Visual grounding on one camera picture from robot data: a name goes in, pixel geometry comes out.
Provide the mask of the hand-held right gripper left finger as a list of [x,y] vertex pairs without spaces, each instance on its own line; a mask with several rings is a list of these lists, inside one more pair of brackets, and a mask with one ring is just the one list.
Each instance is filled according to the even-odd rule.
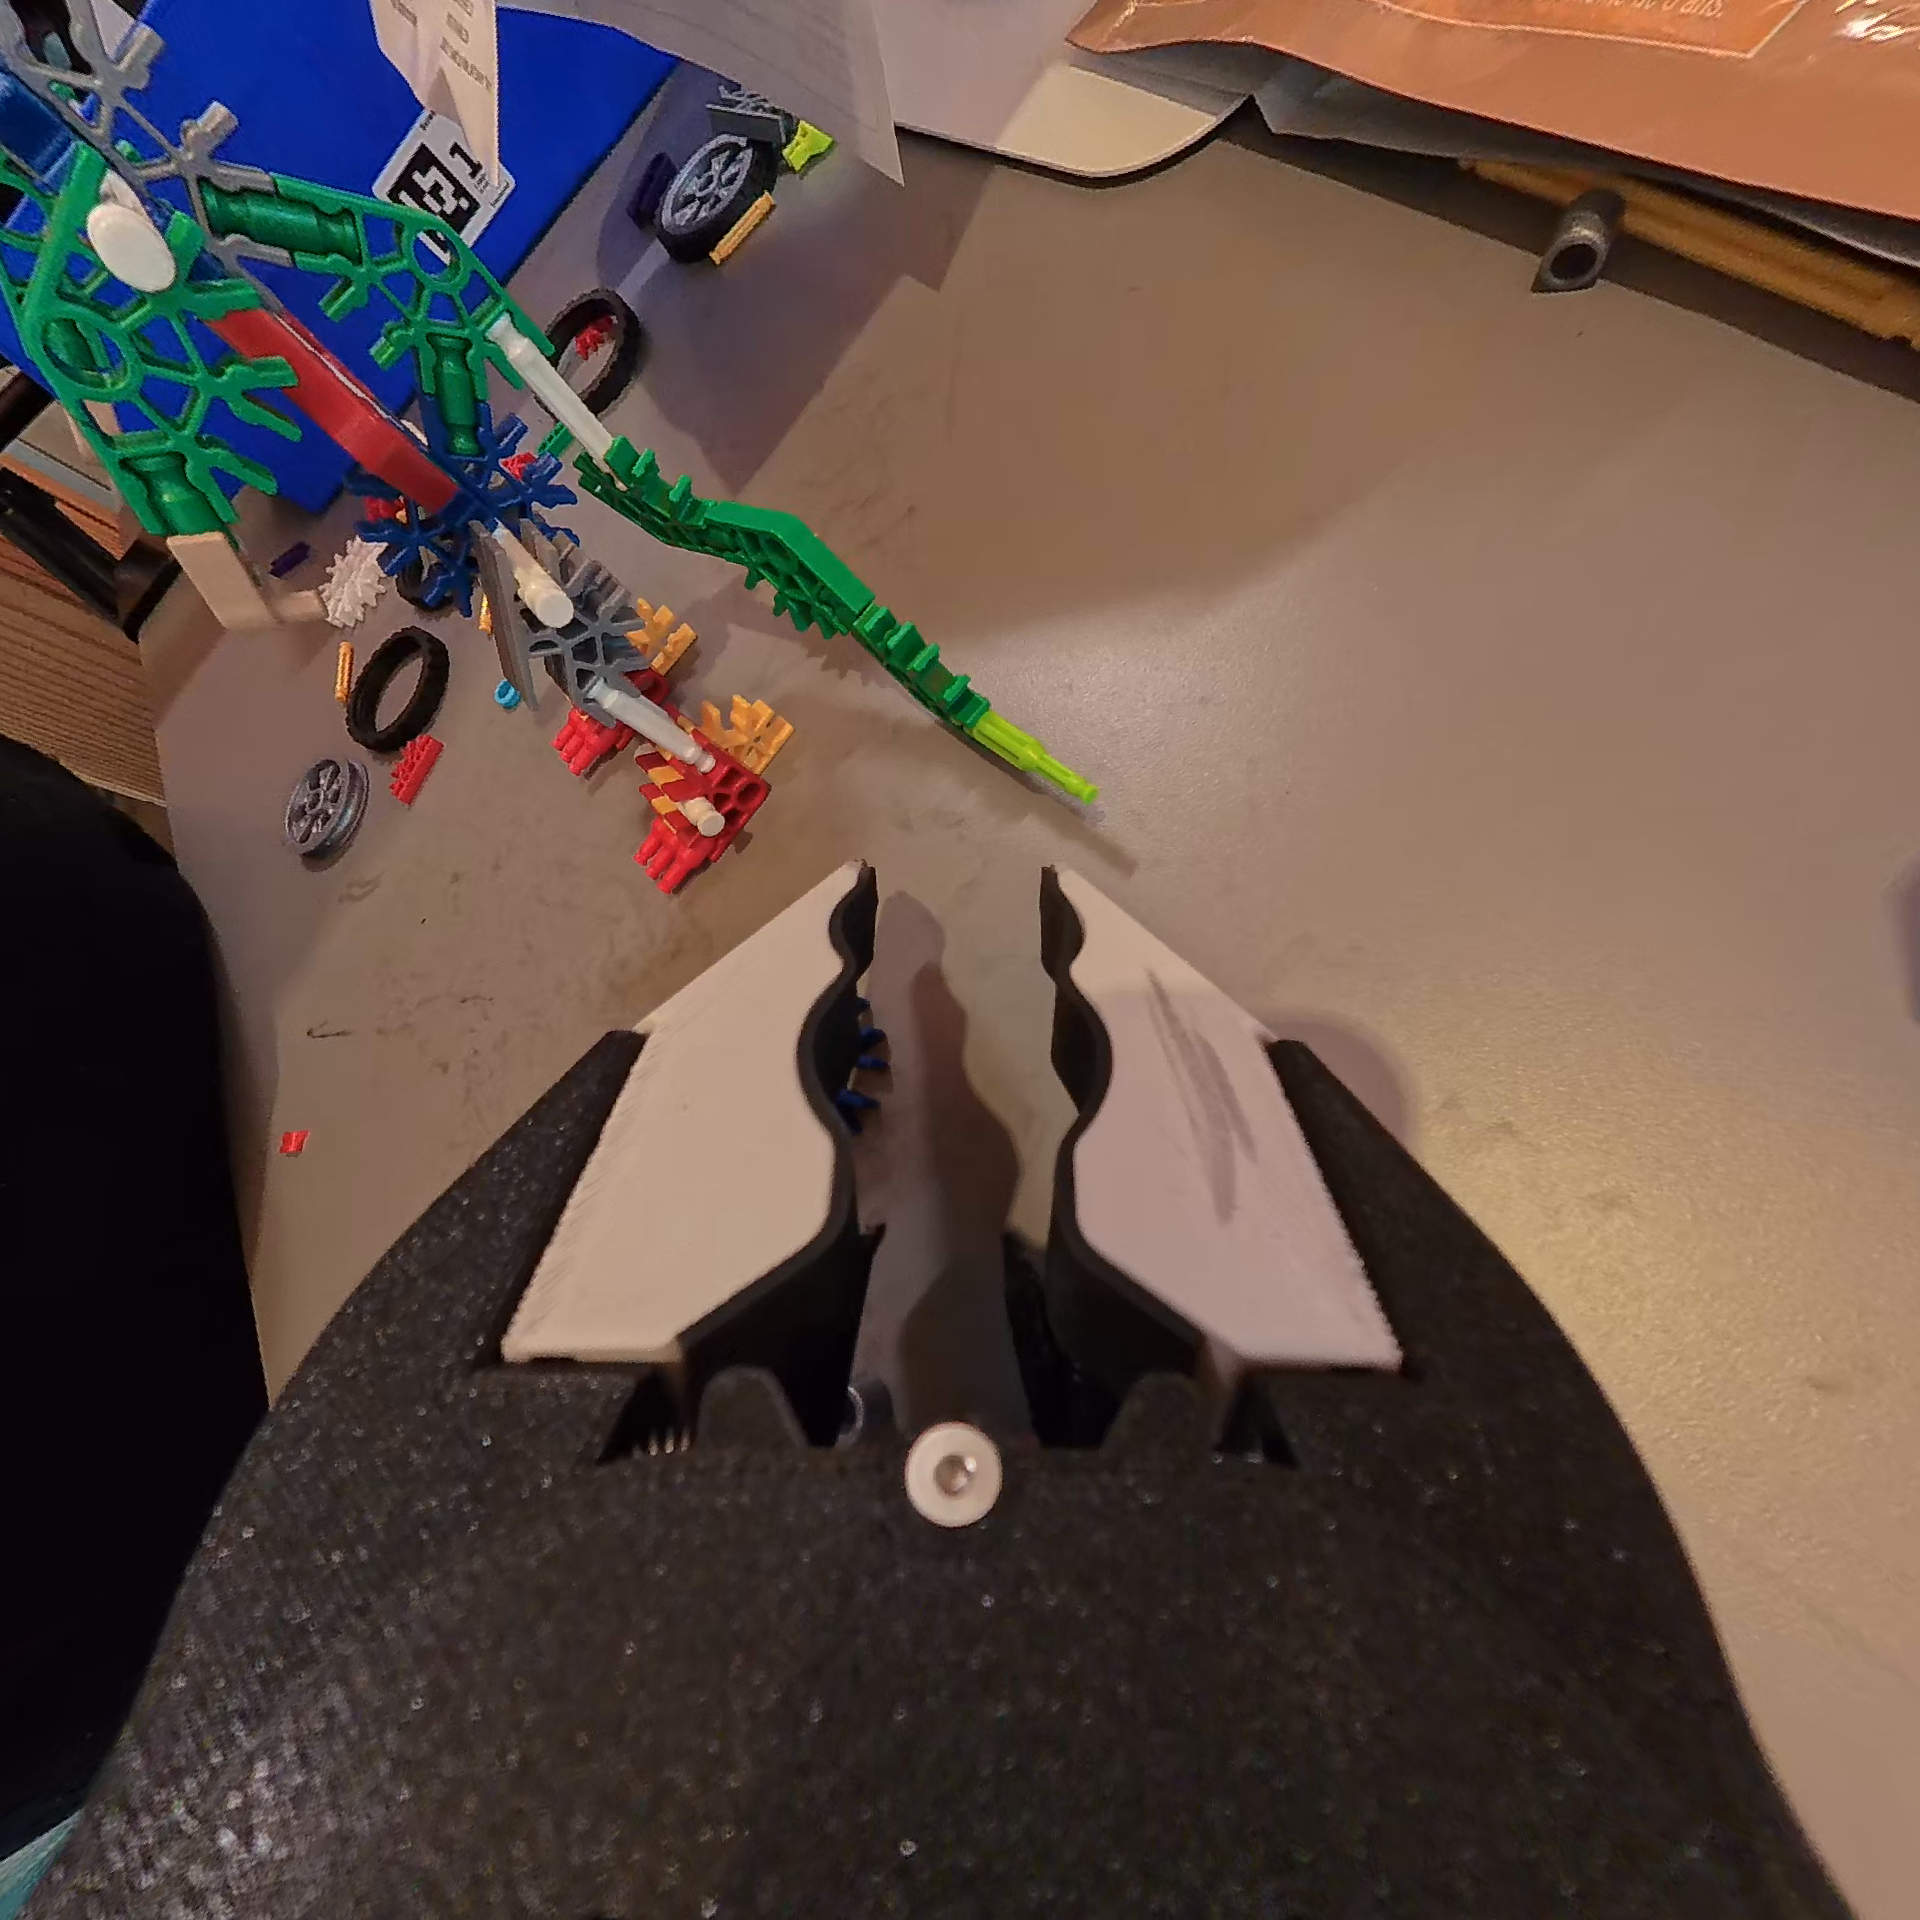
[[634,1066],[502,1336],[506,1361],[722,1372],[841,1409],[870,1295],[851,1079],[878,878],[840,865],[634,1029]]

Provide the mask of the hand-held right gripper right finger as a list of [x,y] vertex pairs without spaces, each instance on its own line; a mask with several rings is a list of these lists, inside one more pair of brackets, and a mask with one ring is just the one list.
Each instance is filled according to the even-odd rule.
[[1073,1098],[1048,1328],[1123,1400],[1152,1374],[1392,1376],[1404,1348],[1281,1080],[1278,1036],[1073,868],[1041,878],[1051,1065]]

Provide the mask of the tan connector piece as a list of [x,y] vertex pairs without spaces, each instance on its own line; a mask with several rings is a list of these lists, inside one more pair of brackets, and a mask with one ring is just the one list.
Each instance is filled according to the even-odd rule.
[[163,543],[226,633],[274,633],[328,620],[320,592],[260,580],[223,530],[168,534]]

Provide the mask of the colourful toy construction model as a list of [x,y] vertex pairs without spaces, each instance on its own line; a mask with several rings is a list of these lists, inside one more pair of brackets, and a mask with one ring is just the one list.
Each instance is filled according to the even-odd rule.
[[[353,536],[384,541],[416,610],[452,607],[491,638],[497,703],[562,697],[556,751],[576,776],[634,749],[651,808],[635,857],[674,894],[769,801],[793,727],[743,697],[674,705],[691,624],[566,526],[585,490],[571,452],[624,437],[436,213],[230,160],[223,103],[176,133],[154,122],[139,95],[163,49],[143,20],[107,38],[95,4],[6,4],[6,334],[23,372],[158,543],[223,530],[260,580],[315,592]],[[395,414],[375,398],[260,268],[320,276],[328,321],[374,308],[369,358],[408,365],[414,399]],[[283,498],[215,412],[338,444],[329,503]],[[313,560],[278,582],[271,562],[303,540]]]

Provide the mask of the blue snowflake connector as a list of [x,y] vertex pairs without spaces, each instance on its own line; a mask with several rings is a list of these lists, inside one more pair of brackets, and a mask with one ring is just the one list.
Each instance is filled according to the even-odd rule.
[[874,1002],[856,997],[856,1049],[848,1069],[833,1088],[833,1108],[851,1136],[862,1136],[870,1119],[881,1112],[882,1096],[892,1086],[892,1042],[874,1022]]

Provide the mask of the grey toy wheel hub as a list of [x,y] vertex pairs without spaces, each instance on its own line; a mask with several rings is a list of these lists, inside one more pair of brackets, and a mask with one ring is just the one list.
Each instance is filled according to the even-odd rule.
[[313,759],[289,796],[282,839],[303,864],[323,865],[353,846],[369,816],[369,801],[371,775],[362,759]]

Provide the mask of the black toy tire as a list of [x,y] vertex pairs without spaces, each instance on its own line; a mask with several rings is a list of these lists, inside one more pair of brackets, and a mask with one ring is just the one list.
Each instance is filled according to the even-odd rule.
[[[391,719],[383,719],[383,701],[406,668],[416,668],[414,690]],[[347,735],[378,757],[395,757],[426,735],[440,718],[448,693],[451,653],[446,642],[418,625],[395,631],[380,642],[358,670],[347,701]]]
[[610,287],[576,295],[544,330],[559,350],[559,372],[592,416],[622,399],[647,354],[644,325]]
[[745,213],[771,193],[783,151],[743,135],[711,135],[668,181],[657,205],[657,237],[663,252],[691,264],[736,229]]

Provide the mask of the green and lime connector cluster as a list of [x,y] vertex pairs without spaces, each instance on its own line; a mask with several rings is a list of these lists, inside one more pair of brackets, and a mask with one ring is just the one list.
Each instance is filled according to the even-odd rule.
[[1097,785],[999,713],[940,646],[889,610],[825,540],[790,511],[699,495],[684,474],[668,482],[649,448],[612,439],[606,455],[571,452],[583,489],[647,536],[734,566],[753,589],[772,594],[776,613],[801,633],[856,639],[878,668],[950,730],[1071,799],[1090,805]]

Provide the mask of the white snowflake connector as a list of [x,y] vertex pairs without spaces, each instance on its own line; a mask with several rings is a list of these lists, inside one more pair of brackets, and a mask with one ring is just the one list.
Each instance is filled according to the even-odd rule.
[[394,576],[386,572],[391,549],[384,541],[353,536],[328,565],[319,588],[320,610],[338,633],[359,629],[383,602]]

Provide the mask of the brown wooden box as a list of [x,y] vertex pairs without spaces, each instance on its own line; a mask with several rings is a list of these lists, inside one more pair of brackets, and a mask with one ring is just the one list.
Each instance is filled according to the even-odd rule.
[[12,541],[3,541],[3,734],[107,792],[166,801],[136,645]]

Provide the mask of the small grey spacer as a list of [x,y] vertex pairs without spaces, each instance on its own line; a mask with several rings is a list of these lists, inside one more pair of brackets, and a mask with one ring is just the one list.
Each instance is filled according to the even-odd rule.
[[1592,289],[1606,276],[1624,220],[1626,201],[1612,188],[1574,199],[1551,230],[1529,289],[1538,296]]

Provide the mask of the yellow rod with grey connector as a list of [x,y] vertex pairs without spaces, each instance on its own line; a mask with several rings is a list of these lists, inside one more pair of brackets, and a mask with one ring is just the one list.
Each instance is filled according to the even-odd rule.
[[1870,337],[1918,346],[1916,268],[1633,176],[1488,157],[1465,157],[1459,167],[1555,207],[1555,220],[1582,191],[1612,188],[1626,202],[1617,244],[1633,237]]

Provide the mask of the printed instruction sheet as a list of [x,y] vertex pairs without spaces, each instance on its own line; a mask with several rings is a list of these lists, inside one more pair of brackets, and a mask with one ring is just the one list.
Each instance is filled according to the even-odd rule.
[[[498,4],[374,2],[369,8],[380,53],[420,108],[458,120],[484,173],[497,173]],[[871,2],[518,2],[518,12],[588,20],[698,64],[822,127],[876,173],[904,181]]]

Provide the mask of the blue plastic bin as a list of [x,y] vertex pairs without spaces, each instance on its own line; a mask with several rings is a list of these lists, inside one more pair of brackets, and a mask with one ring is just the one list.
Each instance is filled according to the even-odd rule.
[[[420,103],[378,49],[369,4],[158,2],[139,17],[166,49],[143,109],[176,133],[206,103],[224,103],[238,130],[223,153],[280,176],[436,209],[491,274],[507,284],[544,230],[575,201],[674,60],[606,23],[518,7],[497,12],[502,60],[497,190],[470,181],[452,151],[463,133],[424,116]],[[395,414],[416,396],[408,365],[378,369],[369,354],[383,319],[374,308],[328,321],[323,278],[260,268],[289,308]],[[312,423],[289,440],[215,412],[224,444],[265,465],[280,495],[312,511],[346,479],[347,457]]]

